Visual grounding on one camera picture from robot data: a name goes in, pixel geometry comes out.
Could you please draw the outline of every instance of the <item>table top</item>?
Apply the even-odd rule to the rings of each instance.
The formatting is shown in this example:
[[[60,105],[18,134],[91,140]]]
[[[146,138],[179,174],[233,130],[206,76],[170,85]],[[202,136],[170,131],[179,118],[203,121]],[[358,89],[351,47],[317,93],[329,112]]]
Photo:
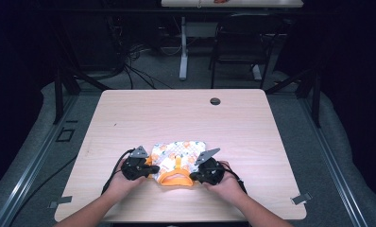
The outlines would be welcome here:
[[[213,105],[212,98],[220,100]],[[118,90],[102,94],[55,219],[60,221],[100,196],[111,171],[128,149],[196,140],[214,158],[227,160],[248,194],[285,219],[306,217],[290,198],[299,189],[265,93],[256,89]],[[130,193],[104,217],[108,222],[206,222],[245,220],[200,183],[161,186],[154,179]]]
[[[163,7],[203,8],[301,8],[302,0],[229,0],[215,3],[214,0],[162,0]]]

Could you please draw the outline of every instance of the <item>gray floor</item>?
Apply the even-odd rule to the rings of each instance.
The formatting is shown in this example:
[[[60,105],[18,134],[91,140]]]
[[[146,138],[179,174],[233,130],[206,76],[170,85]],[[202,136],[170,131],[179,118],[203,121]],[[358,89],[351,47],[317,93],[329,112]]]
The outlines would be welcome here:
[[[190,45],[188,78],[185,81],[179,80],[179,54],[165,55],[143,51],[141,57],[134,61],[132,66],[147,72],[151,77],[161,80],[174,89],[209,88],[210,71],[207,69],[209,53],[210,48],[200,40]],[[273,61],[277,56],[278,51],[273,56]],[[285,77],[284,74],[271,73],[270,70],[265,88],[273,86],[275,80]],[[115,89],[130,88],[125,73],[101,81]],[[27,198],[51,174],[78,153],[100,97],[99,91],[93,86],[84,81],[79,83],[83,92],[79,96],[65,94],[68,103],[66,115],[57,126],[52,125],[55,119],[54,86],[49,84],[43,88],[45,99],[39,119],[0,183],[0,225],[7,226],[14,215],[9,208],[13,207],[17,210],[23,197]],[[151,89],[136,76],[133,76],[133,84],[134,89]],[[158,89],[169,89],[156,81],[155,86]],[[215,86],[216,88],[257,88],[259,82],[253,81],[247,68],[223,66],[218,67]],[[376,226],[376,195],[366,186],[351,162],[350,146],[345,131],[333,111],[330,100],[325,96],[321,98],[321,129],[316,129],[309,120],[309,101],[296,99],[293,95],[295,88],[296,85],[289,85],[278,94],[267,97],[299,190],[301,193],[309,192],[314,197],[306,204],[308,213],[306,219],[292,223],[295,226],[366,226],[366,224]],[[55,141],[63,128],[74,131],[70,142]],[[336,169],[329,168],[331,160],[326,159],[328,157],[326,145],[320,143],[320,134],[321,138],[327,141],[327,150],[336,160],[338,174],[344,176],[346,184],[344,189],[347,188],[345,190],[342,189],[340,182],[336,181],[336,177],[332,177],[337,172]],[[70,164],[45,183],[21,210],[12,226],[49,226],[56,223],[53,219],[56,209],[47,207],[49,202],[61,197],[72,166]],[[29,169],[36,170],[31,170],[36,172],[36,175],[28,175],[25,170]],[[15,190],[17,183],[21,186],[19,190]],[[347,203],[345,202],[347,198],[349,200],[354,198],[354,201]],[[348,204],[358,205],[357,216],[356,211],[355,216],[349,212]]]

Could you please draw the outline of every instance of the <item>white desk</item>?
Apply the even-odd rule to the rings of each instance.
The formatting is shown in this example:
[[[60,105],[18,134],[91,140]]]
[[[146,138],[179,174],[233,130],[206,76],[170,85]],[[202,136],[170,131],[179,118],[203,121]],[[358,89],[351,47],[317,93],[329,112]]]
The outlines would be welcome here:
[[[219,105],[210,103],[217,97]],[[60,221],[100,196],[119,157],[142,145],[197,140],[221,148],[248,194],[285,219],[306,216],[269,104],[262,90],[106,91],[64,189],[70,203],[60,204]],[[160,186],[153,179],[116,204],[103,221],[206,222],[245,220],[200,183],[192,187]]]
[[[230,0],[226,3],[216,4],[214,0],[162,0],[162,7],[169,8],[301,8],[302,0]],[[186,48],[186,23],[181,20],[181,64],[179,67],[179,79],[186,80],[188,53]]]

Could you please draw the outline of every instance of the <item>hand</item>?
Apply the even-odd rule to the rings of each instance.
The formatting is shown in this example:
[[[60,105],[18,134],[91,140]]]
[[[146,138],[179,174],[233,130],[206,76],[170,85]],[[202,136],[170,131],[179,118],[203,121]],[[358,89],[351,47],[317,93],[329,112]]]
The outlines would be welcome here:
[[[136,186],[140,185],[145,181],[145,177],[140,177],[136,179],[135,181],[128,180],[123,172],[121,171],[121,165],[126,160],[123,159],[118,167],[116,168],[118,171],[116,174],[114,174],[111,183],[109,185],[109,188],[106,190],[106,192],[103,194],[103,196],[111,197],[114,202],[119,202],[122,200],[128,193],[134,189]]]
[[[230,169],[230,165],[226,161],[219,161],[224,168]],[[203,183],[209,191],[217,194],[221,199],[235,205],[237,199],[246,196],[245,192],[241,189],[235,177],[229,172],[224,173],[224,177],[219,184],[211,185]]]

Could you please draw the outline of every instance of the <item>wrist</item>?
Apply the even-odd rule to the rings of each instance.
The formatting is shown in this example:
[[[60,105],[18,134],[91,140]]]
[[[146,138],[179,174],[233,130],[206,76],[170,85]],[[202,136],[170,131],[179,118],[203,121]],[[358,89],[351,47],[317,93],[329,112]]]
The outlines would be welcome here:
[[[229,203],[240,209],[249,200],[251,200],[251,197],[242,191],[235,193]]]
[[[121,201],[126,194],[127,193],[124,193],[123,191],[107,190],[101,197],[111,205],[115,205],[117,202]]]

